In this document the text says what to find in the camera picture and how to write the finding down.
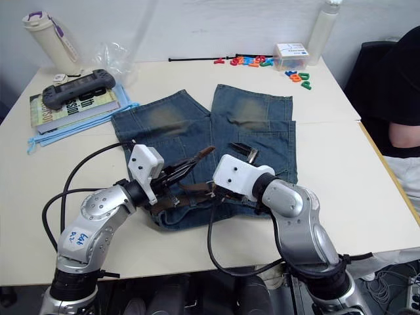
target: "gray handheld console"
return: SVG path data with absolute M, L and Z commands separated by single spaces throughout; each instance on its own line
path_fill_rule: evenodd
M 116 81 L 106 70 L 93 70 L 92 74 L 55 87 L 50 85 L 42 92 L 43 103 L 52 110 L 59 110 L 62 103 L 92 90 L 115 87 Z

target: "plastic box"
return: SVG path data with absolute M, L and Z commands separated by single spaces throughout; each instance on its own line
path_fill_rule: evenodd
M 302 44 L 277 44 L 274 47 L 274 64 L 277 70 L 305 69 L 309 61 L 309 54 Z

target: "person's arm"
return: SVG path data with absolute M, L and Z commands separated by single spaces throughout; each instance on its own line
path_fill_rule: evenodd
M 395 148 L 413 148 L 420 146 L 420 126 L 389 123 L 389 140 Z

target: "book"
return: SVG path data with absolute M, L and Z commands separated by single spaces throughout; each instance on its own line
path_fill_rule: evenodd
M 42 134 L 117 108 L 118 99 L 110 89 L 88 99 L 80 100 L 76 97 L 67 100 L 59 110 L 47 108 L 42 101 L 42 94 L 33 95 L 30 97 L 31 126 Z

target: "jeans pocket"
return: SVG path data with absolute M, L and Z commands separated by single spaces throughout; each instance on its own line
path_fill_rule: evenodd
M 281 178 L 289 171 L 289 133 L 281 132 L 253 132 L 239 133 L 239 140 L 259 151 L 255 161 L 257 165 L 268 165 Z

